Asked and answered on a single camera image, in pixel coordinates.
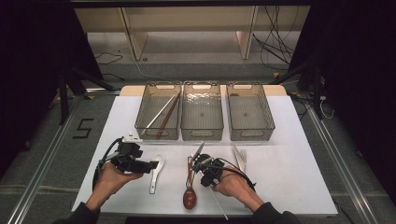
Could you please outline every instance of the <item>wooden spoon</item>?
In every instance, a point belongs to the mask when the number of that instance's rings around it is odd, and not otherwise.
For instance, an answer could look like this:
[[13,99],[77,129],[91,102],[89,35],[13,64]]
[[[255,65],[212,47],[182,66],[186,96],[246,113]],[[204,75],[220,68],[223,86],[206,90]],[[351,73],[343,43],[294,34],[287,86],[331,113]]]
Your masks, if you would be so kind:
[[192,157],[187,158],[188,167],[189,167],[189,176],[187,177],[187,189],[183,195],[183,204],[184,207],[191,210],[197,203],[197,195],[195,194],[194,189],[192,188],[192,176],[191,176],[191,169],[192,169]]

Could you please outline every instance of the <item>person's left hand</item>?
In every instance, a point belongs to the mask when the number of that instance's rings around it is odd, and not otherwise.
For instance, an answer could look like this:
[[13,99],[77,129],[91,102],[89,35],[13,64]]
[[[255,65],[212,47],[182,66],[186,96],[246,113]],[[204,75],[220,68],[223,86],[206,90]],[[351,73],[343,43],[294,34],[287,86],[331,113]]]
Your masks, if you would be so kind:
[[117,170],[113,163],[106,162],[86,206],[91,211],[97,211],[112,194],[119,191],[126,183],[142,176],[143,174],[136,173],[124,174]]

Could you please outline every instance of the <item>gray carpet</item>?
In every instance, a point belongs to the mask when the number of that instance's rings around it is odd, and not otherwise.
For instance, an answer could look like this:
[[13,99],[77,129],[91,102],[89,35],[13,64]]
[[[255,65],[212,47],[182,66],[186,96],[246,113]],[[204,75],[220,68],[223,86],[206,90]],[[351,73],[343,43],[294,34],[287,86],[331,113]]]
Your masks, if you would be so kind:
[[[261,64],[150,64],[149,66],[144,64],[140,68],[144,74],[176,80],[188,77],[186,79],[216,79],[222,82],[226,82],[226,80],[260,80],[266,83],[274,79],[274,70]],[[134,64],[101,65],[101,69],[105,74],[111,73],[125,78],[122,81],[113,76],[105,76],[105,81],[115,87],[144,84],[147,80],[153,79],[152,77],[139,75],[139,71]],[[88,81],[84,81],[84,85],[88,88],[95,87]],[[285,85],[285,88],[288,91],[296,91],[295,83]],[[99,141],[114,98],[115,95],[113,94],[95,95],[92,99],[84,100],[80,104],[61,148],[23,223],[50,223],[58,217],[70,215],[71,205],[76,199],[79,186],[91,162],[92,154]],[[304,107],[300,103],[294,102],[294,104],[297,113],[304,113]],[[326,106],[326,109],[331,111],[331,107]],[[60,117],[60,103],[54,100],[52,109],[43,119],[31,141],[31,149],[20,153],[1,180],[0,223],[4,223],[9,218],[14,205],[23,193],[24,186],[29,183],[34,175],[35,169],[41,162],[40,159],[47,151],[52,137],[59,128]],[[336,217],[300,217],[300,220],[302,223],[349,223],[347,218],[349,216],[355,223],[362,223],[313,121],[308,115],[300,115],[300,118],[326,185],[334,200],[346,211],[346,214],[340,211]],[[78,125],[82,119],[91,119],[84,121],[83,127],[92,130],[87,138],[73,138],[83,136],[86,133],[78,131]],[[379,223],[394,223],[396,220],[395,205],[375,179],[364,158],[355,154],[355,145],[343,124],[336,116],[333,119],[325,119],[324,122],[373,207]],[[101,216],[99,223],[120,224],[124,220],[125,217]]]

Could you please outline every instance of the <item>black sleeve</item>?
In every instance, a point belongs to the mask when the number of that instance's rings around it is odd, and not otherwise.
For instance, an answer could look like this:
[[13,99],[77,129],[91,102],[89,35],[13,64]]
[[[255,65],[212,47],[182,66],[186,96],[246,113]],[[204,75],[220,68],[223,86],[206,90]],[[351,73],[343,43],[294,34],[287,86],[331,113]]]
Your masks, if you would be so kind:
[[301,224],[291,212],[280,214],[271,203],[264,203],[251,217],[253,224]]
[[66,219],[58,219],[52,224],[95,224],[99,218],[99,212],[94,213],[85,206],[85,203],[80,203],[76,211]]

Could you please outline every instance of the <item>wooden desk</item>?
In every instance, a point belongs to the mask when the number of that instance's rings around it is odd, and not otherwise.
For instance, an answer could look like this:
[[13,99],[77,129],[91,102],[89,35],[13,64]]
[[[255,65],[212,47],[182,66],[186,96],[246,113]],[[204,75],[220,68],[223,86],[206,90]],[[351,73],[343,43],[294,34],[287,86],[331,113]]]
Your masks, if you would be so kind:
[[[85,202],[90,197],[94,168],[110,144],[129,132],[135,134],[134,122],[141,102],[139,92],[143,91],[142,88],[125,87],[121,92],[123,96],[116,97],[72,210],[77,208],[79,202]],[[267,97],[276,124],[271,139],[266,142],[231,142],[223,97],[222,140],[206,142],[203,153],[236,164],[232,150],[234,143],[238,148],[247,150],[247,175],[252,182],[257,182],[257,192],[278,211],[288,210],[304,216],[335,216],[337,211],[332,197],[320,174],[291,99],[282,93],[281,86],[264,88],[266,92],[273,93]],[[200,184],[200,176],[196,176],[193,183],[198,197],[197,205],[190,211],[183,206],[187,157],[198,149],[200,142],[183,141],[180,136],[176,141],[138,144],[144,151],[139,159],[141,161],[150,161],[159,152],[165,156],[155,194],[149,194],[151,174],[144,175],[113,195],[101,208],[103,213],[150,217],[223,216],[210,190]],[[219,193],[217,196],[227,216],[251,215],[235,198]]]

